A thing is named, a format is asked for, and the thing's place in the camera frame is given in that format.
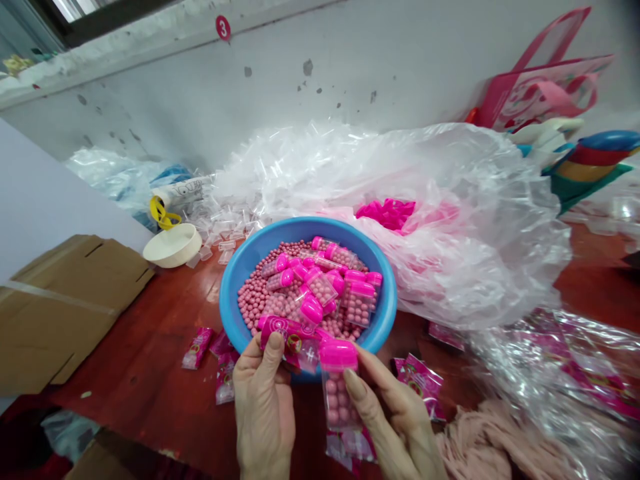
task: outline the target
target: white bowl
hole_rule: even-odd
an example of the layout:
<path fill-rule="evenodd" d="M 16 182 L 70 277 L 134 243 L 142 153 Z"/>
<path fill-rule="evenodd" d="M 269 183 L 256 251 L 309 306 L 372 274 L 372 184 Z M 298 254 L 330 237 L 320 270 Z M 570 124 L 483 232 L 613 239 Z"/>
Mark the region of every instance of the white bowl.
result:
<path fill-rule="evenodd" d="M 158 267 L 174 268 L 191 260 L 201 246 L 198 230 L 190 223 L 181 223 L 149 240 L 142 256 Z"/>

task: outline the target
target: window ledge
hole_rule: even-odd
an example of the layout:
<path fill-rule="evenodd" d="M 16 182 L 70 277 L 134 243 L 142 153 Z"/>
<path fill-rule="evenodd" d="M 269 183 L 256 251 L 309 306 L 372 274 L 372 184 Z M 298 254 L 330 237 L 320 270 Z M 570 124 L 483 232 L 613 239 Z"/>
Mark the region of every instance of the window ledge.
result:
<path fill-rule="evenodd" d="M 266 23 L 343 0 L 183 0 L 152 15 L 0 79 L 0 111 L 141 63 L 221 41 L 215 19 L 224 15 L 233 36 Z"/>

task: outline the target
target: wooden table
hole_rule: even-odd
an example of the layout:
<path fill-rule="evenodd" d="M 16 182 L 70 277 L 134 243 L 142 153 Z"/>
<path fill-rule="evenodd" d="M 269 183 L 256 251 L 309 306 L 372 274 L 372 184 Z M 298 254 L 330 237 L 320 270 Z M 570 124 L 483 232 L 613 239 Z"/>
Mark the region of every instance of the wooden table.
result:
<path fill-rule="evenodd" d="M 618 269 L 625 255 L 622 238 L 592 235 L 576 225 L 571 240 L 574 260 L 556 283 L 567 308 L 638 331 L 637 285 Z M 74 376 L 49 392 L 52 401 L 215 479 L 238 478 L 233 404 L 215 404 L 216 359 L 207 354 L 199 370 L 181 368 L 196 327 L 222 328 L 222 273 L 217 255 L 195 270 L 159 271 Z M 379 356 L 388 361 L 420 354 L 444 377 L 441 401 L 452 418 L 456 405 L 473 408 L 482 395 L 465 368 L 466 358 L 432 341 L 425 324 L 398 312 Z M 297 437 L 291 477 L 313 472 L 314 478 L 352 478 L 325 456 L 320 384 L 295 385 L 293 396 Z M 366 464 L 363 478 L 380 478 L 377 466 Z"/>

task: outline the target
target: red number sticker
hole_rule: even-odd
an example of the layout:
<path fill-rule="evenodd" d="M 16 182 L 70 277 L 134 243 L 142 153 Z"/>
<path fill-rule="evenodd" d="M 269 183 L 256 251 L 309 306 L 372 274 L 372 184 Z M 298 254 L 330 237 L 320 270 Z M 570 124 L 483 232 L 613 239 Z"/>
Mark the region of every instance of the red number sticker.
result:
<path fill-rule="evenodd" d="M 224 41 L 229 41 L 231 38 L 231 26 L 229 25 L 229 20 L 224 18 L 222 15 L 218 15 L 218 18 L 215 20 L 215 29 L 218 31 L 218 35 Z"/>

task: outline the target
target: fingernail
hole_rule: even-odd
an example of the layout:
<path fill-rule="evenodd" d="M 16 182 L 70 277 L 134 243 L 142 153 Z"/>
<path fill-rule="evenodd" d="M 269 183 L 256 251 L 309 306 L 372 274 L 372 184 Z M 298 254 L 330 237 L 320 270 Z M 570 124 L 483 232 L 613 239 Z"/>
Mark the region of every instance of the fingernail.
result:
<path fill-rule="evenodd" d="M 276 332 L 273 332 L 272 334 L 270 334 L 269 341 L 267 342 L 267 345 L 270 348 L 274 350 L 278 350 L 280 348 L 281 343 L 282 343 L 282 335 Z"/>
<path fill-rule="evenodd" d="M 345 383 L 347 384 L 347 390 L 351 394 L 351 398 L 360 401 L 367 396 L 367 390 L 362 384 L 360 377 L 351 369 L 346 369 L 344 372 Z"/>

